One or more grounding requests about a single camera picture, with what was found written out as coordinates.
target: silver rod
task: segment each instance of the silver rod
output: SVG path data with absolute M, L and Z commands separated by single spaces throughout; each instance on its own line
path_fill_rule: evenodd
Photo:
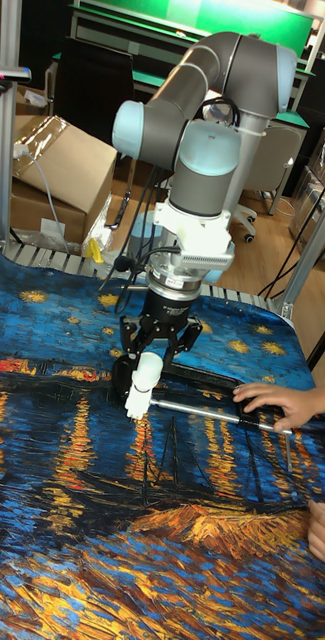
M 219 411 L 211 411 L 210 409 L 199 409 L 187 404 L 180 404 L 179 402 L 177 403 L 170 402 L 169 400 L 156 400 L 155 398 L 151 398 L 150 404 L 160 407 L 161 409 L 171 409 L 172 411 L 181 411 L 182 413 L 192 413 L 197 416 L 204 416 L 205 418 L 214 418 L 217 420 L 225 420 L 226 422 L 232 422 L 234 424 L 238 424 L 240 422 L 240 418 L 238 418 L 237 416 L 231 416 Z M 258 427 L 262 431 L 273 431 L 274 433 L 277 433 L 270 424 L 259 422 Z M 286 429 L 285 431 L 281 431 L 280 433 L 283 433 L 286 436 L 290 436 L 292 432 Z
M 292 472 L 292 458 L 291 458 L 291 443 L 289 439 L 289 433 L 282 431 L 285 434 L 286 439 L 286 454 L 287 454 L 287 471 Z
M 22 0 L 2 0 L 0 65 L 18 67 Z M 0 97 L 0 248 L 8 250 L 17 83 Z

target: light blue joint cap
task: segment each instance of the light blue joint cap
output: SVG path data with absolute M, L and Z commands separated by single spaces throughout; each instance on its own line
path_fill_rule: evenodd
M 143 136 L 142 102 L 127 100 L 121 104 L 113 123 L 112 144 L 117 151 L 138 159 Z
M 222 176 L 237 167 L 240 146 L 237 131 L 217 122 L 194 120 L 186 127 L 179 159 L 195 173 Z
M 213 269 L 209 271 L 205 277 L 203 278 L 203 282 L 208 282 L 208 284 L 212 284 L 213 282 L 217 282 L 220 279 L 223 271 L 217 271 L 217 269 Z
M 297 67 L 297 55 L 292 49 L 277 45 L 278 112 L 287 111 Z

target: black wire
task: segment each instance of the black wire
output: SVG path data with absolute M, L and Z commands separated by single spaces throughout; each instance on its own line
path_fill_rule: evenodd
M 323 256 L 323 254 L 325 254 L 325 246 L 324 246 L 324 248 L 322 249 L 321 253 L 319 254 L 319 256 L 318 256 L 317 260 L 315 261 L 315 263 L 314 263 L 314 265 L 313 265 L 314 267 L 316 266 L 317 262 L 319 262 L 319 260 L 321 260 L 321 258 L 322 258 L 322 256 Z M 294 269 L 294 268 L 297 266 L 298 262 L 299 262 L 299 260 L 297 260 L 297 262 L 295 262 L 295 264 L 294 264 L 292 267 L 290 267 L 290 268 L 288 269 L 288 271 L 286 271 L 286 272 L 283 274 L 283 276 L 281 276 L 281 277 L 286 276 L 290 271 L 292 271 L 292 269 Z M 273 296 L 271 296 L 271 300 L 274 300 L 274 298 L 278 298 L 278 296 L 282 295 L 282 293 L 284 293 L 284 291 L 285 291 L 285 289 L 282 289 L 282 291 L 279 291 L 278 293 L 275 293 Z
M 201 109 L 203 109 L 203 107 L 207 107 L 208 105 L 213 105 L 213 104 L 227 104 L 232 108 L 232 122 L 231 125 L 235 126 L 235 127 L 239 127 L 240 126 L 240 122 L 241 122 L 241 114 L 240 111 L 236 105 L 235 102 L 233 102 L 233 100 L 231 100 L 230 98 L 225 98 L 223 96 L 219 96 L 216 98 L 209 98 L 208 100 L 205 100 L 202 105 L 201 105 Z
M 274 287 L 274 286 L 275 286 L 275 284 L 278 282 L 278 280 L 281 280 L 281 278 L 283 278 L 285 275 L 287 275 L 288 273 L 290 273 L 290 271 L 292 271 L 292 269 L 294 269 L 294 268 L 296 267 L 296 265 L 298 264 L 299 260 L 297 260 L 297 262 L 293 265 L 293 267 L 290 267 L 288 271 L 286 271 L 285 273 L 283 273 L 283 269 L 285 268 L 285 266 L 286 266 L 286 264 L 287 264 L 288 260 L 290 259 L 290 257 L 291 257 L 291 255 L 292 255 L 292 253 L 293 253 L 294 249 L 296 248 L 296 246 L 297 246 L 297 244 L 298 244 L 298 241 L 299 241 L 300 237 L 302 236 L 302 233 L 304 232 L 304 230 L 305 230 L 305 228 L 307 227 L 308 223 L 309 223 L 309 222 L 310 222 L 310 220 L 312 219 L 312 216 L 313 216 L 314 212 L 316 211 L 316 209 L 317 209 L 317 207 L 318 207 L 319 203 L 321 202 L 321 200 L 322 200 L 322 198 L 323 198 L 324 194 L 325 194 L 325 186 L 323 187 L 323 189 L 322 189 L 322 191 L 321 191 L 320 195 L 318 196 L 318 198 L 317 198 L 316 202 L 314 203 L 314 205 L 313 205 L 313 207 L 312 207 L 311 211 L 309 212 L 309 214 L 308 214 L 308 216 L 307 216 L 306 220 L 305 220 L 305 221 L 304 221 L 304 223 L 302 224 L 302 227 L 301 227 L 301 229 L 299 230 L 299 232 L 298 232 L 298 234 L 297 234 L 297 236 L 296 236 L 296 238 L 295 238 L 295 241 L 294 241 L 294 243 L 293 243 L 293 245 L 292 245 L 292 247 L 291 247 L 290 251 L 289 251 L 289 252 L 288 252 L 288 254 L 287 254 L 287 257 L 285 258 L 285 260 L 284 260 L 284 262 L 283 262 L 282 266 L 280 267 L 280 269 L 279 269 L 279 271 L 278 271 L 278 273 L 277 273 L 277 276 L 274 278 L 274 280 L 272 280 L 272 282 L 270 282 L 270 283 L 269 283 L 269 284 L 267 284 L 265 287 L 263 287 L 263 289 L 261 289 L 261 291 L 257 294 L 257 296 L 261 296 L 261 295 L 262 295 L 262 293 L 264 293 L 264 292 L 266 291 L 266 289 L 268 289 L 268 291 L 267 291 L 267 293 L 266 293 L 266 295 L 265 295 L 265 300 L 266 300 L 266 299 L 267 299 L 267 297 L 269 296 L 269 294 L 271 293 L 271 291 L 272 291 L 273 287 Z
M 179 247 L 156 247 L 155 249 L 151 249 L 143 254 L 140 258 L 140 262 L 144 262 L 149 258 L 153 253 L 181 253 L 181 249 Z
M 132 291 L 128 291 L 128 287 L 130 287 L 132 284 L 135 283 L 137 275 L 138 273 L 131 271 L 128 279 L 123 285 L 114 308 L 114 312 L 116 315 L 118 315 L 119 313 L 122 313 L 122 311 L 124 311 L 125 308 L 127 307 L 132 295 Z
M 146 183 L 145 183 L 145 185 L 144 185 L 144 187 L 143 187 L 143 191 L 142 191 L 142 193 L 141 193 L 141 197 L 140 197 L 140 199 L 139 199 L 139 201 L 138 201 L 138 204 L 137 204 L 137 207 L 136 207 L 136 210 L 135 210 L 135 213 L 134 213 L 134 216 L 133 216 L 133 219 L 132 219 L 132 222 L 131 222 L 130 228 L 129 228 L 129 230 L 128 230 L 128 233 L 127 233 L 127 235 L 126 235 L 126 238 L 125 238 L 125 240 L 124 240 L 124 243 L 123 243 L 123 245 L 122 245 L 122 248 L 120 249 L 120 252 L 119 252 L 119 254 L 118 254 L 117 258 L 116 258 L 116 259 L 114 260 L 114 262 L 113 262 L 113 265 L 112 265 L 111 270 L 109 271 L 109 273 L 107 274 L 106 278 L 105 278 L 105 279 L 104 279 L 104 281 L 102 282 L 102 284 L 101 284 L 101 286 L 99 287 L 98 291 L 102 291 L 102 289 L 104 289 L 104 288 L 105 288 L 106 284 L 111 280 L 112 275 L 113 275 L 113 273 L 114 273 L 114 272 L 115 272 L 115 270 L 116 270 L 116 266 L 115 266 L 115 265 L 116 265 L 116 262 L 117 262 L 118 258 L 120 258 L 120 257 L 122 256 L 122 254 L 123 254 L 123 252 L 124 252 L 124 250 L 125 250 L 125 248 L 126 248 L 126 246 L 127 246 L 127 243 L 128 243 L 128 241 L 129 241 L 129 239 L 130 239 L 130 236 L 131 236 L 131 233 L 132 233 L 133 226 L 134 226 L 134 224 L 135 224 L 135 222 L 136 222 L 136 220 L 137 220 L 137 216 L 138 216 L 138 214 L 139 214 L 139 210 L 140 210 L 140 208 L 141 208 L 141 204 L 142 204 L 143 199 L 144 199 L 144 197 L 145 197 L 145 195 L 146 195 L 146 191 L 147 191 L 147 189 L 148 189 L 148 187 L 149 187 L 149 184 L 150 184 L 150 182 L 151 182 L 151 179 L 153 178 L 153 176 L 154 176 L 154 174 L 155 174 L 155 172 L 156 172 L 156 168 L 157 168 L 156 166 L 153 166 L 153 167 L 152 167 L 152 169 L 151 169 L 151 171 L 150 171 L 150 174 L 149 174 L 149 176 L 148 176 L 148 178 L 147 178 L 147 180 L 146 180 Z
M 141 230 L 141 236 L 140 236 L 140 243 L 139 243 L 139 248 L 136 254 L 136 258 L 137 260 L 139 260 L 141 253 L 142 253 L 142 249 L 143 249 L 143 242 L 144 242 L 144 235 L 145 235 L 145 231 L 146 231 L 146 223 L 147 223 L 147 216 L 148 216 L 148 212 L 149 212 L 149 207 L 151 204 L 151 200 L 152 200 L 152 196 L 153 196 L 153 192 L 155 189 L 155 185 L 152 184 L 152 186 L 150 187 L 150 192 L 147 198 L 147 202 L 146 202 L 146 206 L 145 206 L 145 210 L 144 210 L 144 214 L 143 214 L 143 221 L 142 221 L 142 230 Z

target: desk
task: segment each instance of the desk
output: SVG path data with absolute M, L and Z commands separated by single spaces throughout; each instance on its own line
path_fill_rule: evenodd
M 325 565 L 306 542 L 325 421 L 294 431 L 292 474 L 277 434 L 156 407 L 130 422 L 110 385 L 119 286 L 99 286 L 0 254 L 0 639 L 325 637 Z M 194 312 L 183 363 L 313 384 L 275 314 L 237 296 Z

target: metal frame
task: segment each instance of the metal frame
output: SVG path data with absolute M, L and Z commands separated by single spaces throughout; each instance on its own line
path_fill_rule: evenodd
M 0 65 L 18 67 L 22 0 L 2 0 Z M 8 249 L 17 83 L 0 96 L 0 249 Z
M 276 301 L 277 313 L 283 317 L 291 315 L 293 305 L 313 268 L 318 256 L 325 246 L 325 208 L 315 227 L 315 230 L 306 244 L 298 261 L 293 275 L 282 296 Z

